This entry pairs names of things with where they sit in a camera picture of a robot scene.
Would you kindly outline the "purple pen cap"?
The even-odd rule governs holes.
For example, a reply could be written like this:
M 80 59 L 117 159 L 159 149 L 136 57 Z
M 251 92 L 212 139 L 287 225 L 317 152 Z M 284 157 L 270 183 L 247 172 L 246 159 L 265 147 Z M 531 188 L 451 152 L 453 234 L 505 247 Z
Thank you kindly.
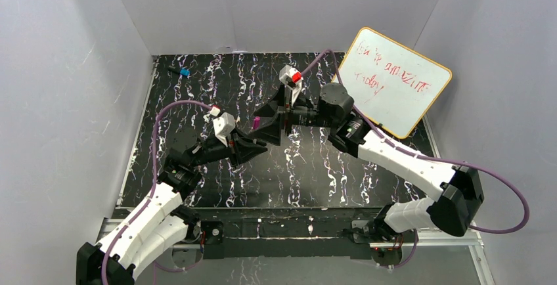
M 261 118 L 256 116 L 253 120 L 253 129 L 257 129 L 260 125 Z

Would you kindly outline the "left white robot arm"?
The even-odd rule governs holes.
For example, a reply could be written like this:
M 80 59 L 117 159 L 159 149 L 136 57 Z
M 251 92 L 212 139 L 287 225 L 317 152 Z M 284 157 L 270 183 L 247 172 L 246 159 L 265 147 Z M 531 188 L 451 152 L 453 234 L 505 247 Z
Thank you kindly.
M 176 134 L 157 173 L 154 192 L 96 244 L 77 252 L 76 284 L 134 284 L 158 256 L 184 240 L 199 216 L 183 205 L 202 178 L 199 166 L 222 159 L 239 165 L 267 151 L 267 144 L 233 129 L 201 139 L 192 129 Z

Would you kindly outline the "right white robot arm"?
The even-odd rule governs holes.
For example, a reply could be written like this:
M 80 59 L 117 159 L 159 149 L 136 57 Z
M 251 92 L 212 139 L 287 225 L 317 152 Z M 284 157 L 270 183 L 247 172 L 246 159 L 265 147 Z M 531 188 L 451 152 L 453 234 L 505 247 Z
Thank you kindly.
M 384 206 L 372 222 L 372 233 L 392 238 L 412 229 L 439 229 L 451 236 L 465 235 L 483 203 L 483 189 L 475 169 L 432 162 L 399 142 L 377 135 L 353 111 L 353 98 L 339 83 L 321 88 L 318 102 L 304 95 L 292 100 L 292 89 L 281 85 L 255 116 L 270 118 L 252 135 L 280 145 L 295 125 L 324 127 L 328 141 L 340 152 L 372 162 L 417 186 L 425 197 Z

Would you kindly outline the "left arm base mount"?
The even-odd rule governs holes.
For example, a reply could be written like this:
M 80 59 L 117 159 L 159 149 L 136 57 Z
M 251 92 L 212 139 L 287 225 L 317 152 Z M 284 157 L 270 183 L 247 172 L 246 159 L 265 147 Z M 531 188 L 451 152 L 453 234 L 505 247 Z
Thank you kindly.
M 175 267 L 187 271 L 197 266 L 208 254 L 209 246 L 222 243 L 223 231 L 222 221 L 199 221 L 188 230 L 186 238 L 172 248 L 171 257 Z

